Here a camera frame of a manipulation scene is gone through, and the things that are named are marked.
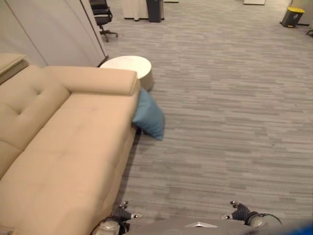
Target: sofa seat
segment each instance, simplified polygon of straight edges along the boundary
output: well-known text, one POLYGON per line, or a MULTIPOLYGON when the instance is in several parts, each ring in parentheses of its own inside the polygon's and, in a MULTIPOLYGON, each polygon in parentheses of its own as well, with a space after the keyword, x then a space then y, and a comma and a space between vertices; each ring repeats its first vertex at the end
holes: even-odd
POLYGON ((89 234, 112 209, 138 94, 71 93, 2 177, 1 223, 22 235, 89 234))

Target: sofa armrest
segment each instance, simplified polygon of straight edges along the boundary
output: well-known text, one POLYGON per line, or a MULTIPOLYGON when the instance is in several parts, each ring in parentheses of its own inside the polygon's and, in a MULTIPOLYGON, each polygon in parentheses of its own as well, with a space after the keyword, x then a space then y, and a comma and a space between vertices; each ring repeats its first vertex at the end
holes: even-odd
POLYGON ((131 96, 138 89, 135 71, 68 66, 48 66, 44 70, 70 92, 131 96))

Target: gray bin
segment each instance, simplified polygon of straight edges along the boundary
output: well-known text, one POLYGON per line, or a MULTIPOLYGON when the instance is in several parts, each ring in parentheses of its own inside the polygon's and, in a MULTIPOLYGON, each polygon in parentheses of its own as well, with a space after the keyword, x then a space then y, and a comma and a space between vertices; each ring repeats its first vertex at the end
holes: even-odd
POLYGON ((146 0, 149 22, 161 22, 161 0, 146 0))

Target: yellow trash can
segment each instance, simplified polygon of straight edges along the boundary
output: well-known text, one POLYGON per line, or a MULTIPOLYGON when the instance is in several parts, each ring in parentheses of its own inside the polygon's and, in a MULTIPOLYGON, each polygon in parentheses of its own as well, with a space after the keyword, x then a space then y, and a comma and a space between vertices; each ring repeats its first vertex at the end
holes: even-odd
POLYGON ((288 7, 283 21, 280 23, 283 27, 295 28, 303 13, 305 13, 305 10, 302 10, 301 8, 288 7))

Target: yellow lid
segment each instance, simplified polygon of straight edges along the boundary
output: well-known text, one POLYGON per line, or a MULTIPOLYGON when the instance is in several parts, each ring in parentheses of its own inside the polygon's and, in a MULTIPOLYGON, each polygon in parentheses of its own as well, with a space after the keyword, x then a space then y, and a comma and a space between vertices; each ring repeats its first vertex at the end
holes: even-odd
POLYGON ((298 7, 288 7, 287 9, 292 12, 305 13, 305 10, 298 7))

